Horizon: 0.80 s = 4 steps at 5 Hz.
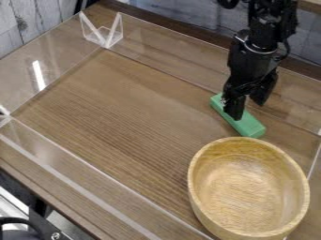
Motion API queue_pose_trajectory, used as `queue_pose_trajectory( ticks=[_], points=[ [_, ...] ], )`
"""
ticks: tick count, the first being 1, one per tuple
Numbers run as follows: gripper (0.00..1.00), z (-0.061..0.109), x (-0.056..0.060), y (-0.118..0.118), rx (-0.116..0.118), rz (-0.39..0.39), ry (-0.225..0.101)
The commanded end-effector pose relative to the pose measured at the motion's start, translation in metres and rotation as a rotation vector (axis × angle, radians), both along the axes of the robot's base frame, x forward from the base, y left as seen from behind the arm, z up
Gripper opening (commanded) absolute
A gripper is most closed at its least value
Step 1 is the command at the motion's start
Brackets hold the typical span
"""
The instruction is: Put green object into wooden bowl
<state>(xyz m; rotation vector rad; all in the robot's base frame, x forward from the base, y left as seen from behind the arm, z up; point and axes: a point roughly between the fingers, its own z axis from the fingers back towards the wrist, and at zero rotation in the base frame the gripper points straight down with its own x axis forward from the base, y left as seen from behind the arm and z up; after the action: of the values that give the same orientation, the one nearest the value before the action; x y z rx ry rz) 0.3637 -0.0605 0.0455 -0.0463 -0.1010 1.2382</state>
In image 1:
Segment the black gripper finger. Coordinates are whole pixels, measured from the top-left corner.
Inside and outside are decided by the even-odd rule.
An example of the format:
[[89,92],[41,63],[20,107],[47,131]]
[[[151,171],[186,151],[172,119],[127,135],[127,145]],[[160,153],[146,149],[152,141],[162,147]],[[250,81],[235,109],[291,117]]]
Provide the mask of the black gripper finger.
[[245,96],[231,96],[227,93],[225,93],[222,96],[223,112],[231,117],[234,121],[242,119],[245,102]]
[[258,106],[262,106],[266,103],[277,84],[277,80],[278,75],[275,70],[273,70],[250,93],[250,99]]

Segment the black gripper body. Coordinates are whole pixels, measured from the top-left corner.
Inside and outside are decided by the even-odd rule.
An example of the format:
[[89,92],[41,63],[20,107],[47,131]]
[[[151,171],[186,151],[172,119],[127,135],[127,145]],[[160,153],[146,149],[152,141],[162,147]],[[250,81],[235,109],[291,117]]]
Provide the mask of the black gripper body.
[[250,31],[238,31],[231,40],[229,62],[229,80],[223,94],[231,96],[250,95],[269,73],[277,69],[278,42],[262,34],[251,35]]

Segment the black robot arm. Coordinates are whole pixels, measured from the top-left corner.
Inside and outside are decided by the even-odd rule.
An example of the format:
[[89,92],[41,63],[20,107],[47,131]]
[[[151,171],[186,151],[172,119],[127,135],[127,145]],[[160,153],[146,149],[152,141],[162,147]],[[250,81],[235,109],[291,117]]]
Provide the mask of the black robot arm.
[[278,80],[277,68],[287,58],[289,38],[295,33],[297,0],[218,0],[233,9],[249,5],[249,28],[239,30],[230,43],[230,76],[223,86],[223,111],[234,121],[242,118],[246,98],[262,106]]

